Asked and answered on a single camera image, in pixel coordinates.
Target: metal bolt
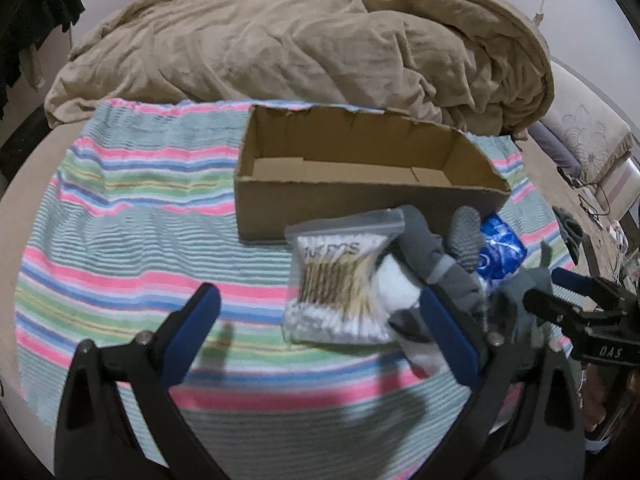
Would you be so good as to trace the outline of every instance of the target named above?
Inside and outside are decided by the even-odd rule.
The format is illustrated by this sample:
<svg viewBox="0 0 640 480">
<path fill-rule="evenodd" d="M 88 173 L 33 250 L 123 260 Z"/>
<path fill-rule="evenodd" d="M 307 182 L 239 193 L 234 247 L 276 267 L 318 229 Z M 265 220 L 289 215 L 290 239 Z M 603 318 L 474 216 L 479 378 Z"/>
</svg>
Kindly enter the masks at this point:
<svg viewBox="0 0 640 480">
<path fill-rule="evenodd" d="M 556 353 L 562 351 L 562 347 L 560 346 L 560 343 L 556 339 L 549 340 L 549 348 L 551 348 L 552 351 Z"/>
<path fill-rule="evenodd" d="M 504 344 L 504 336 L 500 333 L 497 332 L 489 332 L 486 335 L 486 341 L 491 345 L 491 346 L 501 346 Z"/>
<path fill-rule="evenodd" d="M 81 351 L 83 354 L 86 354 L 89 350 L 91 350 L 91 348 L 94 346 L 94 342 L 91 341 L 90 339 L 83 339 L 80 344 L 78 345 L 78 349 L 79 351 Z"/>
<path fill-rule="evenodd" d="M 136 343 L 139 345 L 148 345 L 151 343 L 151 340 L 154 338 L 154 333 L 151 330 L 143 330 L 139 334 L 136 335 Z"/>
</svg>

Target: embroidered flower pattern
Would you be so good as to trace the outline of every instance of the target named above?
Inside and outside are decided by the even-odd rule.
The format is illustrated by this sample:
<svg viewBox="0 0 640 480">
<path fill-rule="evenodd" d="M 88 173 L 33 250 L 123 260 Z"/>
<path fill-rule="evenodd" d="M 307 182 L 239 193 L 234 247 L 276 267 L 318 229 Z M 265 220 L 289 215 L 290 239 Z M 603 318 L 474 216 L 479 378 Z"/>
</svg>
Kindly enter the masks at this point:
<svg viewBox="0 0 640 480">
<path fill-rule="evenodd" d="M 584 105 L 578 106 L 574 115 L 562 117 L 562 124 L 566 127 L 564 143 L 580 162 L 583 179 L 593 182 L 609 158 L 604 124 L 592 121 Z"/>
</svg>

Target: bag of cotton swabs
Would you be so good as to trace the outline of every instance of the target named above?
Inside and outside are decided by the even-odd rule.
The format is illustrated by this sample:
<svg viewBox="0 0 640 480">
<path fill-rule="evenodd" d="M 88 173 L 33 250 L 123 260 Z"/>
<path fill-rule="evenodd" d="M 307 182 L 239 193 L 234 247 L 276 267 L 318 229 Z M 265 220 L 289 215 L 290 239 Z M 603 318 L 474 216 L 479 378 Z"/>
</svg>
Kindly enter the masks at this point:
<svg viewBox="0 0 640 480">
<path fill-rule="evenodd" d="M 397 209 L 287 228 L 292 264 L 282 324 L 285 338 L 334 344 L 390 342 L 386 315 L 370 283 L 376 260 L 403 230 Z"/>
</svg>

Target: blue packet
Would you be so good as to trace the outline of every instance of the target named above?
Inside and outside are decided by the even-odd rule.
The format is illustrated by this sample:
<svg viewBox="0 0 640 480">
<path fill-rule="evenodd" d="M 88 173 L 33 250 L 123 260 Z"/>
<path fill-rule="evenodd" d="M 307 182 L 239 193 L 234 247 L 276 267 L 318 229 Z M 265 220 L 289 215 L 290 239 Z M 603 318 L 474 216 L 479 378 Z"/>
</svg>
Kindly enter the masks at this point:
<svg viewBox="0 0 640 480">
<path fill-rule="evenodd" d="M 480 249 L 478 274 L 494 291 L 506 277 L 514 274 L 527 257 L 527 248 L 513 229 L 497 214 L 491 215 L 480 227 L 486 240 Z"/>
</svg>

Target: hanging black garment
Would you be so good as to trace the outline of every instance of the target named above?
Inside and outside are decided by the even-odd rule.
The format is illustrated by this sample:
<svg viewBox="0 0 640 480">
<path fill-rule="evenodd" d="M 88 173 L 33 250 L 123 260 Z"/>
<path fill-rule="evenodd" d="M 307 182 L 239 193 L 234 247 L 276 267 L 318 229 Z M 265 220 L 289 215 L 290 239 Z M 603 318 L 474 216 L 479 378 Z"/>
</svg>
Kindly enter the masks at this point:
<svg viewBox="0 0 640 480">
<path fill-rule="evenodd" d="M 18 53 L 32 44 L 40 48 L 59 25 L 69 30 L 84 11 L 81 0 L 25 0 L 0 39 L 0 119 L 7 103 L 6 87 L 20 79 Z"/>
</svg>

